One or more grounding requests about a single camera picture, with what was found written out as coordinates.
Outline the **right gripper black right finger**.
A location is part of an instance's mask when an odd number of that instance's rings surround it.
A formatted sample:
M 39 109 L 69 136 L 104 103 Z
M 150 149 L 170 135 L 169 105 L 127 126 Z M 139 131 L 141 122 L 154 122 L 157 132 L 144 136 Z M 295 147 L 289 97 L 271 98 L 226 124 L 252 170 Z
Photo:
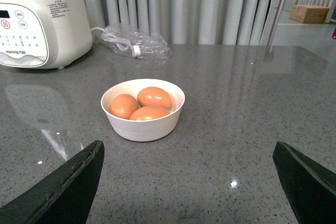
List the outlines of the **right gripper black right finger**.
M 272 158 L 298 223 L 335 223 L 335 173 L 284 142 Z

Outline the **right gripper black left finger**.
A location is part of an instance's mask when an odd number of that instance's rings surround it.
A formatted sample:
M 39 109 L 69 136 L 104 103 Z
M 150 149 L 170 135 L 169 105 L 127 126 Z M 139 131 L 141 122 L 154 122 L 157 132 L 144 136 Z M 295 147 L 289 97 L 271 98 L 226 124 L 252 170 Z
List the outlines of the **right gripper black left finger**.
M 1 223 L 86 223 L 103 161 L 103 142 L 92 142 L 31 189 L 1 207 Z

